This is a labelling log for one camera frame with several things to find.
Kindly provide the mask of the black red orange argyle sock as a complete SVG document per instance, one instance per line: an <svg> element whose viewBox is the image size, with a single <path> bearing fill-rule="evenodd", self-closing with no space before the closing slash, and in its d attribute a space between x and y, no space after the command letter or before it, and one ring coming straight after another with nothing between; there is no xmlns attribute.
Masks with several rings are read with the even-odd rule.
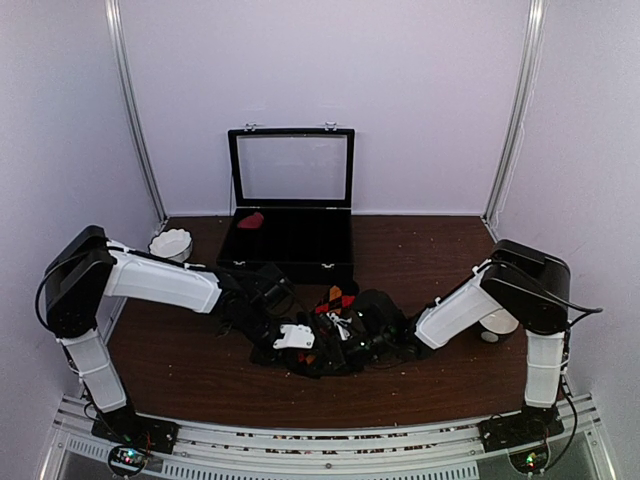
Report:
<svg viewBox="0 0 640 480"><path fill-rule="evenodd" d="M348 281L342 284L331 286L322 299L310 312L311 322L307 325L315 335L315 342L310 351L303 351L298 354L298 362L313 368L320 368L323 365L335 363L346 346L335 326L328 319L329 312L335 312L340 317L350 319L351 305L359 293L359 285L355 281Z"/></svg>

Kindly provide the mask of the maroon purple striped sock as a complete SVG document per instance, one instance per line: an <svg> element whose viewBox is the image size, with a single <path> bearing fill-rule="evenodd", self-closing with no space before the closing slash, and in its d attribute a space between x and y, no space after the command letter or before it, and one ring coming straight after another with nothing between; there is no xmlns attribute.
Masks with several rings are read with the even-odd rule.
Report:
<svg viewBox="0 0 640 480"><path fill-rule="evenodd" d="M240 230L259 230L264 224L264 216L260 212L255 212L237 223Z"/></svg>

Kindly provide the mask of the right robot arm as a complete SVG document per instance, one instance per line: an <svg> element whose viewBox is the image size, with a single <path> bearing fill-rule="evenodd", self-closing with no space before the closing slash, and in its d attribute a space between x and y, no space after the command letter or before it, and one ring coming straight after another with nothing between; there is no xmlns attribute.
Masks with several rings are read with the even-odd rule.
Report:
<svg viewBox="0 0 640 480"><path fill-rule="evenodd" d="M519 440L535 440L554 421L560 376L568 360L569 312L582 317L595 309L570 300L569 265L526 245L498 241L489 257L448 294L407 317L380 290L366 290L351 306L365 331L343 344L346 361L363 366L394 353L425 359L463 331L479 326L485 337L502 340L518 328L527 336L524 402L513 419Z"/></svg>

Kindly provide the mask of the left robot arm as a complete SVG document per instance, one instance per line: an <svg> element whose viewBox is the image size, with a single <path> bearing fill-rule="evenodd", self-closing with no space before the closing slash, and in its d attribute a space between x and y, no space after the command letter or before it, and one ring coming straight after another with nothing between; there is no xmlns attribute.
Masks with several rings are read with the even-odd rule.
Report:
<svg viewBox="0 0 640 480"><path fill-rule="evenodd" d="M99 420L121 443L133 444L143 436L144 424L97 325L104 299L226 315L259 353L273 356L318 343L310 313L303 314L303 324L270 315L281 297L294 296L273 264L250 271L176 262L113 241L102 227L89 225L45 269L34 310L71 360Z"/></svg>

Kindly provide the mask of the white fluted bowl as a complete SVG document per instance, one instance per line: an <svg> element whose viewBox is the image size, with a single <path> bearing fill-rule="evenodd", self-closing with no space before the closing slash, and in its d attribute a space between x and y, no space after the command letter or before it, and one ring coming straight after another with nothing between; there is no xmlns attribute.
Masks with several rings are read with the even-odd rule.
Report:
<svg viewBox="0 0 640 480"><path fill-rule="evenodd" d="M185 229L164 231L149 244L149 252L152 255L176 262L185 262L191 256L192 249L192 235Z"/></svg>

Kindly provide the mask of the black display box with lid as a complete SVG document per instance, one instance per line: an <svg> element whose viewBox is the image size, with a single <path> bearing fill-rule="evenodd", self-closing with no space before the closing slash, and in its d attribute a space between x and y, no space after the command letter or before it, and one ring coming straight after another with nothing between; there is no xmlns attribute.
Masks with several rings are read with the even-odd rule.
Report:
<svg viewBox="0 0 640 480"><path fill-rule="evenodd" d="M235 209L218 265L273 263L295 284L352 281L355 130L245 127L227 138ZM237 228L255 212L259 230Z"/></svg>

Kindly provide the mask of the white and navy bowl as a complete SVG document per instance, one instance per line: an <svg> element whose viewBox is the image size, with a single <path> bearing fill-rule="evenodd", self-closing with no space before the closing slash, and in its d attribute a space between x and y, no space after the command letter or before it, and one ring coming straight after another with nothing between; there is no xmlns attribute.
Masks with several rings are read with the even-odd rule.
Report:
<svg viewBox="0 0 640 480"><path fill-rule="evenodd" d="M479 321L480 338L486 343L500 343L511 337L519 325L507 310L499 309Z"/></svg>

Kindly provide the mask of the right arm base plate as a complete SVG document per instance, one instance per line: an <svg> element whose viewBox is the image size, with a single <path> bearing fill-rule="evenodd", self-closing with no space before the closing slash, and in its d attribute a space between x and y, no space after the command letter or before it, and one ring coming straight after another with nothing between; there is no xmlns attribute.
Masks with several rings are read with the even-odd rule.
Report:
<svg viewBox="0 0 640 480"><path fill-rule="evenodd" d="M543 442L562 434L564 425L559 418L543 418L540 415L517 413L492 417L478 424L479 435L485 452L520 447Z"/></svg>

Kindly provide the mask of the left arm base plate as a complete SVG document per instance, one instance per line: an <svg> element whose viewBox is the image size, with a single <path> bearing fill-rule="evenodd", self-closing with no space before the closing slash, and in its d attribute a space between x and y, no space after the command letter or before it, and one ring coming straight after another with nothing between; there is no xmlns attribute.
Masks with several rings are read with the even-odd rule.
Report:
<svg viewBox="0 0 640 480"><path fill-rule="evenodd" d="M140 417L132 432L128 433L116 434L100 420L95 420L91 428L91 434L95 437L163 454L173 452L178 432L177 423L148 417Z"/></svg>

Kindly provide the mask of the front aluminium rail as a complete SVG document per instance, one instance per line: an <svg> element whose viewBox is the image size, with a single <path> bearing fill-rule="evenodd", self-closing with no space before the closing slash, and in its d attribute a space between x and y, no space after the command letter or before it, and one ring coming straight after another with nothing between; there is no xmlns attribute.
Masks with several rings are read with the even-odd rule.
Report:
<svg viewBox="0 0 640 480"><path fill-rule="evenodd" d="M154 453L132 479L622 479L590 395L576 397L569 449L544 475L512 464L536 443L489 452L485 417L365 429L267 429L146 415L178 425L172 453ZM113 442L91 435L86 401L63 396L36 479L117 479L106 465Z"/></svg>

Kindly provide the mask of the left aluminium frame post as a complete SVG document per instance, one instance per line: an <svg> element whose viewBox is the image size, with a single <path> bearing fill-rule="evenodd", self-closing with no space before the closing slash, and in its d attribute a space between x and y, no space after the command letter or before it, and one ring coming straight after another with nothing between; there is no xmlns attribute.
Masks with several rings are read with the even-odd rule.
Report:
<svg viewBox="0 0 640 480"><path fill-rule="evenodd" d="M136 159L155 216L159 224L164 225L169 219L169 216L161 198L143 132L127 54L120 2L117 0L106 0L104 4L107 26Z"/></svg>

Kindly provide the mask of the aluminium frame post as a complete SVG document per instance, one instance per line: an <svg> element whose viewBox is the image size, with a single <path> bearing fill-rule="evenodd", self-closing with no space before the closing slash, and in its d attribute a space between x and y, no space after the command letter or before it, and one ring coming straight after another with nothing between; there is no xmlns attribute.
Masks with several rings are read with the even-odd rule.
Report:
<svg viewBox="0 0 640 480"><path fill-rule="evenodd" d="M106 0L104 4L107 26L136 159L155 216L159 224L164 225L169 219L169 216L161 198L143 132L127 54L120 2L117 0Z"/></svg>
<svg viewBox="0 0 640 480"><path fill-rule="evenodd" d="M524 123L528 106L534 95L548 4L548 1L543 0L529 2L527 25L513 104L497 171L483 215L486 227L494 236L497 235L499 215L504 209L524 140Z"/></svg>

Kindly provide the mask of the right aluminium frame post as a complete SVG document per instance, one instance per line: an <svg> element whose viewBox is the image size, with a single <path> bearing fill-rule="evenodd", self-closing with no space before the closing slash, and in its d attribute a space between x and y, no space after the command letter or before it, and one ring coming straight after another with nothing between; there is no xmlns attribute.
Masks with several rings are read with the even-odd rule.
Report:
<svg viewBox="0 0 640 480"><path fill-rule="evenodd" d="M543 0L529 2L527 25L513 104L497 171L483 215L486 227L494 236L497 235L499 215L504 209L524 140L524 123L528 106L534 95L548 4L548 1Z"/></svg>

